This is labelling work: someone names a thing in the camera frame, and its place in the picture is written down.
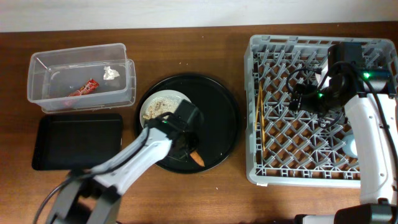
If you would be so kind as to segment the orange carrot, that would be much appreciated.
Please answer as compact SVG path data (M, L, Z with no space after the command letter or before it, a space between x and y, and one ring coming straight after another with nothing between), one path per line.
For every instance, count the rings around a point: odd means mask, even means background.
M204 160L201 158L197 151L193 151L190 153L190 157L201 167L205 166Z

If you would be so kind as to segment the rice and peanut shells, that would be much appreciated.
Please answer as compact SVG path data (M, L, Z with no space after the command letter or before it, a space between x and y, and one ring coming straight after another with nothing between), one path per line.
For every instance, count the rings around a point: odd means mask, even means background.
M152 100L144 110L142 117L144 119L153 119L164 113L174 113L180 104L176 98L158 97Z

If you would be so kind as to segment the wooden chopstick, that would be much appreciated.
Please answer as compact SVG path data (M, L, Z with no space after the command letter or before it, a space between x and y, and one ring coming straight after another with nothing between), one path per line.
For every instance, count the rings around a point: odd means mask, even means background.
M257 122L258 122L258 117L259 117L259 108L261 104L261 98L262 98L262 82L259 81L258 83L258 93L257 93L257 103L256 103L256 117L255 117L255 122L254 122L254 130L257 131Z
M260 96L260 123L261 123L261 144L262 151L265 151L265 130L264 130L264 100L263 100L263 82L259 84Z

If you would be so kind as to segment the grey plate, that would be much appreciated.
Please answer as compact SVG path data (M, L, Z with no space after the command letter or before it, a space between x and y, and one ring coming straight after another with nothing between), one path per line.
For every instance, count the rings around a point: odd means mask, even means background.
M190 102L190 99L185 96L183 93L175 91L175 90L162 90L162 91L157 91L153 94L151 94L142 104L140 112L139 112L139 120L141 123L141 126L144 126L144 123L148 120L148 119L144 119L142 117L144 110L148 107L149 103L154 100L155 98L158 97L166 97L166 98L176 98L178 100L180 100L180 102L182 100L187 100Z

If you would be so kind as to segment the blue plastic cup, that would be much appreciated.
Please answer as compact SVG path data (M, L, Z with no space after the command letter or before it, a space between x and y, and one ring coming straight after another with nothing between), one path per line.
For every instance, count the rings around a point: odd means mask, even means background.
M352 158L357 158L358 157L358 153L357 153L357 149L356 149L356 143L355 143L354 135L353 134L349 134L349 135L345 136L342 139L342 141L345 143L345 145L343 146L343 152L347 156L350 156Z

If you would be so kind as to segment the white tissue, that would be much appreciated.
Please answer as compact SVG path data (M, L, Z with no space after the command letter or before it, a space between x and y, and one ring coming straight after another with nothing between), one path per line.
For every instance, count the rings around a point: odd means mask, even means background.
M119 77L120 74L117 70L112 69L110 66L104 67L104 80L114 80L115 78Z

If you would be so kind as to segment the red snack wrapper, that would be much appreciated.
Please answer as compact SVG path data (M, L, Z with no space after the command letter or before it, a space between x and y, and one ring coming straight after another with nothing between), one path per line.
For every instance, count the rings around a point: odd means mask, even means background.
M77 96L89 95L93 93L98 87L99 83L93 78L89 79L83 86L77 90L70 90L67 95L67 100L62 102L62 106L71 107L77 104L80 99L76 99Z

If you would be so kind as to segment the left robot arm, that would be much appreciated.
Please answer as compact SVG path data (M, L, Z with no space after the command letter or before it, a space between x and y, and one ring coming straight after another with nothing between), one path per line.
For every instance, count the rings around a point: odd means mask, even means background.
M130 186L170 152L193 149L202 123L180 116L147 121L139 137L119 154L89 172L70 175L51 192L57 198L46 223L116 223Z

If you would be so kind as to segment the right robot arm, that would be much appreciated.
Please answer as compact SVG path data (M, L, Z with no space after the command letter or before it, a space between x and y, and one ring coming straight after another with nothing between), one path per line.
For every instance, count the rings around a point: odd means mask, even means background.
M347 62L329 66L329 85L296 84L290 110L324 116L343 110L353 130L361 175L360 204L334 215L297 215L296 223L397 223L396 89L387 70Z

